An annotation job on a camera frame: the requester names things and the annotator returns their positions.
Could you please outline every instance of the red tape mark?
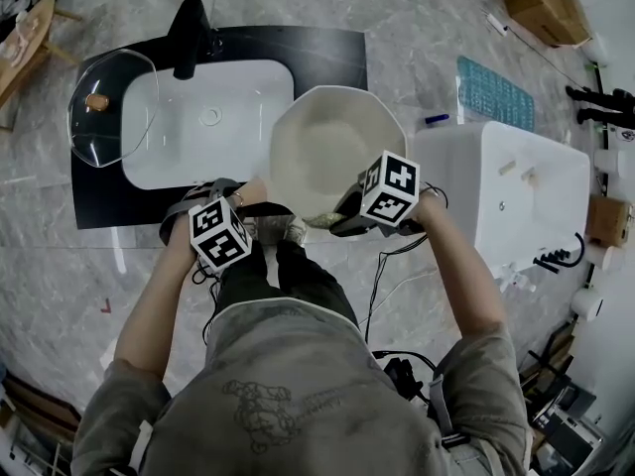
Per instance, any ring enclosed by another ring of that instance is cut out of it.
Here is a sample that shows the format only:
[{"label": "red tape mark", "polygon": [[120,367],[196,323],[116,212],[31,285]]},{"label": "red tape mark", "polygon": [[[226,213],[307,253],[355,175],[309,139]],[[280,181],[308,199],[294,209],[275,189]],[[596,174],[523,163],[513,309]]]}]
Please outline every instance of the red tape mark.
[{"label": "red tape mark", "polygon": [[106,308],[103,308],[102,310],[100,310],[100,312],[103,313],[110,313],[112,312],[112,310],[110,309],[110,299],[106,299]]}]

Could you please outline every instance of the black pants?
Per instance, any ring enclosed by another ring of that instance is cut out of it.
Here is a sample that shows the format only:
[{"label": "black pants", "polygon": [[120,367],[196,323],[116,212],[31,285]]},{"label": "black pants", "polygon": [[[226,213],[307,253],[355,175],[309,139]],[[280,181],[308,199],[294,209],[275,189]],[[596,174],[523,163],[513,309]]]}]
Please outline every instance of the black pants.
[{"label": "black pants", "polygon": [[606,122],[618,127],[635,129],[635,98],[581,90],[574,90],[573,98],[590,102],[596,106],[620,111],[620,113],[611,113],[609,111],[600,111],[599,109],[582,109],[580,115],[585,120],[590,118],[596,122]]},{"label": "black pants", "polygon": [[267,263],[262,245],[254,241],[251,255],[227,268],[220,278],[220,294],[214,315],[230,305],[263,298],[293,297],[328,308],[350,319],[357,318],[344,290],[333,275],[307,257],[305,249],[293,242],[278,243],[280,288],[267,282]]}]

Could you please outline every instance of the teal mat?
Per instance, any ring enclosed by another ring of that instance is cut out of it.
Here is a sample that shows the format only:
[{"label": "teal mat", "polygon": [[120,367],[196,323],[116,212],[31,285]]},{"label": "teal mat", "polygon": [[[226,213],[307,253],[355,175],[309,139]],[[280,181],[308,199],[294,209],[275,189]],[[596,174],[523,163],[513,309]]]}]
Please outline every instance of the teal mat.
[{"label": "teal mat", "polygon": [[458,101],[466,108],[508,125],[534,131],[534,99],[493,70],[466,57],[457,63]]}]

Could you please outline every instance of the black countertop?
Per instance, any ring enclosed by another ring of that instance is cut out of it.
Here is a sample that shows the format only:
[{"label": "black countertop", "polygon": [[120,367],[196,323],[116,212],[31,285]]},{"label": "black countertop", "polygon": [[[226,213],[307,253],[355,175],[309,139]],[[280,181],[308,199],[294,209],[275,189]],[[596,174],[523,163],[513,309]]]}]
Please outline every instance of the black countertop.
[{"label": "black countertop", "polygon": [[[322,84],[368,89],[363,33],[270,26],[225,28],[219,34],[222,51],[211,61],[279,61],[294,78],[294,99]],[[161,37],[126,49],[145,55],[156,70],[164,70],[174,67],[166,54],[169,50],[166,40]],[[85,61],[79,75],[96,60]],[[209,61],[198,59],[198,63]],[[161,222],[166,209],[189,190],[188,187],[143,190],[128,181],[121,162],[98,169],[73,153],[70,168],[78,229]],[[288,213],[283,206],[271,203],[250,206],[245,211],[254,216]]]}]

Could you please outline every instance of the forearm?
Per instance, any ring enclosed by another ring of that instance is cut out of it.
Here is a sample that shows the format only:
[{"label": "forearm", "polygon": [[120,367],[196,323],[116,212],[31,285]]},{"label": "forearm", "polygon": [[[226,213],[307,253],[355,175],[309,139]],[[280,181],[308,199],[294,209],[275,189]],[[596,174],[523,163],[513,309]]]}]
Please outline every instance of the forearm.
[{"label": "forearm", "polygon": [[416,218],[428,233],[461,334],[504,322],[505,308],[489,269],[447,210],[431,194],[424,194]]},{"label": "forearm", "polygon": [[166,247],[121,330],[115,359],[163,379],[175,329],[179,295],[193,264],[193,254]]}]

